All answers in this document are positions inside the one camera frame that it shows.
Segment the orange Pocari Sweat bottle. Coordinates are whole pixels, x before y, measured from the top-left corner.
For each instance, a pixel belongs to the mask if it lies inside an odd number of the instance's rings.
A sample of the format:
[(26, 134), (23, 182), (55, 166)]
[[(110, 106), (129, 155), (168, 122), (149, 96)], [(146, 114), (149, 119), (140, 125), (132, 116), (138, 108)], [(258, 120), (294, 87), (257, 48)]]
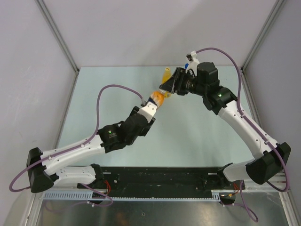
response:
[(166, 91), (163, 91), (163, 90), (157, 90), (157, 91), (154, 91), (148, 98), (147, 102), (151, 102), (153, 104), (155, 104), (157, 106), (157, 108), (159, 109), (163, 103), (164, 103), (164, 100), (166, 98), (169, 98), (171, 97), (171, 93), (169, 92), (166, 92)]

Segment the yellow juice bottle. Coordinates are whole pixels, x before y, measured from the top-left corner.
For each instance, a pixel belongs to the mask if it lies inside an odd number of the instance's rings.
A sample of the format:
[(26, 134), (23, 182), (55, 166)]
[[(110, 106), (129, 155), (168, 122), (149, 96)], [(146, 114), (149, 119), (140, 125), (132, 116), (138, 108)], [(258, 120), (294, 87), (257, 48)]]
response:
[(166, 67), (165, 68), (165, 71), (162, 75), (162, 79), (161, 79), (161, 83), (165, 83), (167, 80), (169, 80), (170, 78), (172, 77), (172, 74), (171, 74), (171, 69), (170, 67)]

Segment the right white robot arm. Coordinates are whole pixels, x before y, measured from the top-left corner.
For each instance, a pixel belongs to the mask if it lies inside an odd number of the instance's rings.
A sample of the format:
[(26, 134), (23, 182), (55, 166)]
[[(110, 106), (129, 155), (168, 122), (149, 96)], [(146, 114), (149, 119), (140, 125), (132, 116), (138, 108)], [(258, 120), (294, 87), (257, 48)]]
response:
[(226, 121), (251, 151), (252, 160), (230, 163), (222, 169), (222, 174), (217, 177), (220, 188), (228, 189), (234, 181), (245, 179), (262, 185), (287, 163), (290, 146), (271, 138), (249, 117), (235, 94), (220, 85), (218, 69), (213, 63), (200, 63), (194, 72), (177, 67), (171, 78), (159, 88), (181, 96), (188, 93), (201, 96), (205, 107)]

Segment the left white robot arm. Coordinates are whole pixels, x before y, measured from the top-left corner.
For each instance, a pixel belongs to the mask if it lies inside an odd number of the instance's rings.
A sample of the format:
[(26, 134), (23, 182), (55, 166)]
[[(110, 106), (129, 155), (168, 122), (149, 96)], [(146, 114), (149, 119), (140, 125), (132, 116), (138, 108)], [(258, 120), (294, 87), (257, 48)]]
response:
[(54, 186), (101, 187), (104, 175), (98, 164), (74, 166), (74, 163), (132, 145), (137, 137), (148, 133), (156, 111), (157, 107), (151, 103), (142, 108), (136, 106), (125, 121), (104, 126), (91, 138), (59, 149), (31, 149), (27, 159), (31, 192), (44, 192)]

